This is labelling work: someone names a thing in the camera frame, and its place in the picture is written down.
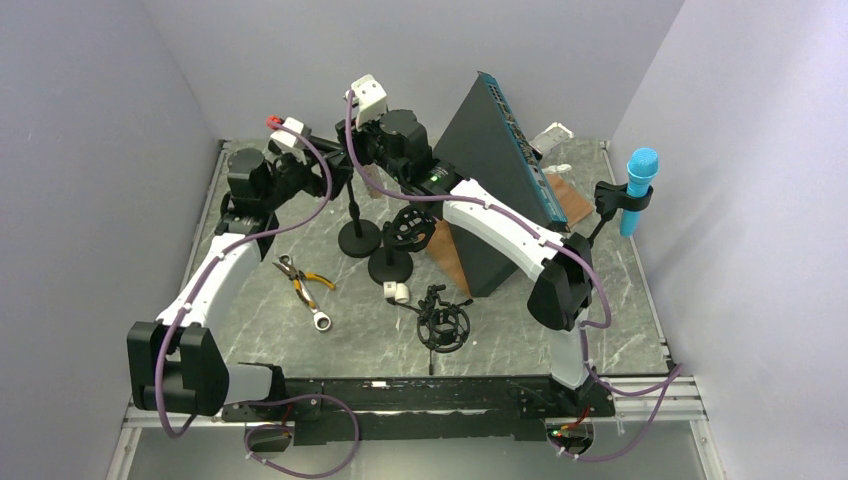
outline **tabletop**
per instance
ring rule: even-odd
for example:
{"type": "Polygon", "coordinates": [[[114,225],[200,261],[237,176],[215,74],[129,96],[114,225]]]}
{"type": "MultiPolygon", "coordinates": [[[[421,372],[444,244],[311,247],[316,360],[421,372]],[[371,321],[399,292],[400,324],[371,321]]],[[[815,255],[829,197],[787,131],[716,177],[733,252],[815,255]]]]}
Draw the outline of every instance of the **tabletop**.
{"type": "MultiPolygon", "coordinates": [[[[226,142],[223,154],[241,148],[265,151],[267,139],[226,142]]],[[[543,160],[543,166],[567,163],[572,170],[562,178],[585,198],[592,198],[596,182],[610,181],[601,142],[573,139],[561,144],[543,160]]],[[[212,200],[202,226],[193,260],[196,269],[213,236],[219,218],[217,205],[227,191],[227,162],[211,193],[212,200]]],[[[384,182],[397,190],[387,176],[384,182]]],[[[391,220],[405,202],[387,197],[372,199],[362,179],[354,178],[354,191],[362,218],[382,225],[391,220]]],[[[296,195],[278,211],[280,225],[305,218],[319,199],[296,195]]],[[[350,220],[347,195],[324,209],[308,225],[277,235],[268,257],[245,282],[233,301],[225,325],[215,341],[224,359],[281,365],[289,377],[386,377],[424,376],[429,351],[416,334],[416,315],[387,304],[382,286],[368,276],[368,259],[345,256],[337,235],[350,220]],[[291,282],[269,260],[288,254],[298,267],[328,277],[337,284],[330,291],[320,284],[310,291],[333,320],[328,332],[317,331],[312,314],[300,302],[291,282]]],[[[588,236],[597,214],[574,226],[588,236]]],[[[618,234],[618,216],[598,237],[592,250],[594,267],[607,291],[613,312],[609,329],[590,332],[590,351],[598,371],[606,374],[666,373],[660,335],[643,282],[640,265],[629,239],[618,234]]],[[[407,281],[413,302],[424,297],[428,285],[446,284],[442,298],[460,302],[465,297],[435,261],[422,251],[412,254],[415,268],[407,281]]],[[[545,328],[527,312],[532,282],[520,271],[486,298],[475,299],[466,312],[471,320],[468,343],[454,353],[434,355],[435,375],[526,375],[550,372],[550,352],[545,328]]],[[[590,319],[602,320],[595,294],[590,319]]]]}

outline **white plug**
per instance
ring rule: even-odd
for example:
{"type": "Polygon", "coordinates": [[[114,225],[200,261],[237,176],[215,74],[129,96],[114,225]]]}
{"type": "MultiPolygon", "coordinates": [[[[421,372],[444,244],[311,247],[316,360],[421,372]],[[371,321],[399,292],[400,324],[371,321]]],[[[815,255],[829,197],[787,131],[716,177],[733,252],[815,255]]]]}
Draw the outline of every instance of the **white plug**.
{"type": "Polygon", "coordinates": [[[397,303],[409,303],[409,287],[405,283],[383,282],[383,298],[397,303]]]}

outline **microphone holder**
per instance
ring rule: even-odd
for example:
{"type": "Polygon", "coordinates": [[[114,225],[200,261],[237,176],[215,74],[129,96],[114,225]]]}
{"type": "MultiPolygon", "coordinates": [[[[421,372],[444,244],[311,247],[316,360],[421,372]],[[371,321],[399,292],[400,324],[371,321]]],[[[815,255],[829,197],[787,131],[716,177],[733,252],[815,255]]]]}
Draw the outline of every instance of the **microphone holder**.
{"type": "Polygon", "coordinates": [[[348,179],[346,188],[351,221],[339,231],[339,248],[348,257],[365,258],[380,248],[382,235],[374,222],[360,220],[359,204],[353,196],[351,179],[348,179]]]}
{"type": "Polygon", "coordinates": [[[427,246],[436,220],[412,205],[402,208],[395,219],[383,224],[383,246],[368,259],[368,275],[384,282],[405,282],[412,276],[412,255],[427,246]]]}
{"type": "Polygon", "coordinates": [[[627,194],[627,184],[613,185],[608,182],[598,182],[595,184],[595,211],[601,216],[592,234],[589,235],[589,245],[595,245],[595,238],[601,233],[601,229],[610,220],[615,217],[615,212],[619,209],[628,210],[631,212],[641,212],[648,208],[651,203],[651,196],[654,194],[654,187],[648,187],[648,193],[643,197],[634,197],[627,194]]]}

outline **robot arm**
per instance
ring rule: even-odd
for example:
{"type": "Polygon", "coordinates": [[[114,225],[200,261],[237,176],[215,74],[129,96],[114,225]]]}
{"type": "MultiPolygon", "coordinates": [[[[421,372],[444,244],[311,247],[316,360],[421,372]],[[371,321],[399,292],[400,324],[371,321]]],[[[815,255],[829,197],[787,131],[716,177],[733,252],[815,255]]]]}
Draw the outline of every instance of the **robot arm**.
{"type": "MultiPolygon", "coordinates": [[[[531,315],[549,330],[553,378],[571,390],[586,384],[587,371],[581,357],[579,329],[591,300],[592,285],[583,269],[557,248],[578,255],[591,265],[590,240],[559,233],[533,224],[519,213],[492,197],[473,179],[465,179],[452,165],[434,159],[427,143],[426,129],[409,110],[388,111],[385,92],[373,80],[358,85],[366,91],[357,99],[360,107],[353,135],[357,157],[363,164],[376,163],[401,185],[416,195],[451,195],[475,198],[479,204],[447,200],[421,204],[432,215],[474,233],[510,258],[534,282],[527,306],[531,315]],[[500,210],[519,219],[536,231],[538,239],[500,210]]],[[[306,127],[287,119],[287,128],[308,135],[306,127]]],[[[336,126],[344,144],[344,121],[336,126]]],[[[156,322],[136,322],[127,336],[134,404],[139,409],[155,410],[154,368],[165,331],[180,309],[187,314],[177,330],[168,353],[180,350],[180,361],[165,364],[163,390],[168,412],[215,415],[223,405],[248,400],[287,398],[285,380],[279,366],[263,364],[227,365],[214,341],[214,333],[225,320],[232,300],[250,273],[270,249],[273,237],[246,243],[227,255],[224,247],[246,235],[276,229],[275,210],[299,191],[315,196],[325,194],[324,181],[311,172],[309,158],[294,136],[280,131],[272,135],[272,152],[280,155],[275,164],[267,162],[258,150],[241,150],[230,159],[227,180],[230,192],[225,197],[209,253],[203,265],[220,259],[206,279],[204,288],[192,305],[185,299],[197,285],[199,275],[189,281],[177,299],[156,322]]],[[[338,196],[353,168],[348,152],[327,155],[338,196]]]]}

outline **black clamp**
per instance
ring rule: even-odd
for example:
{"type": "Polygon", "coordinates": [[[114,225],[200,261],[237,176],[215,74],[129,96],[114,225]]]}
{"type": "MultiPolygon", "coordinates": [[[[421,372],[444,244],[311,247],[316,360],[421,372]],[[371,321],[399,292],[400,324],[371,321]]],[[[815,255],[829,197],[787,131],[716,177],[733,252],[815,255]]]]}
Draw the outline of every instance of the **black clamp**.
{"type": "Polygon", "coordinates": [[[648,187],[648,193],[643,197],[634,197],[627,194],[627,184],[613,185],[607,182],[598,182],[595,185],[595,211],[604,220],[612,220],[618,209],[630,212],[641,212],[648,208],[654,187],[648,187]]]}

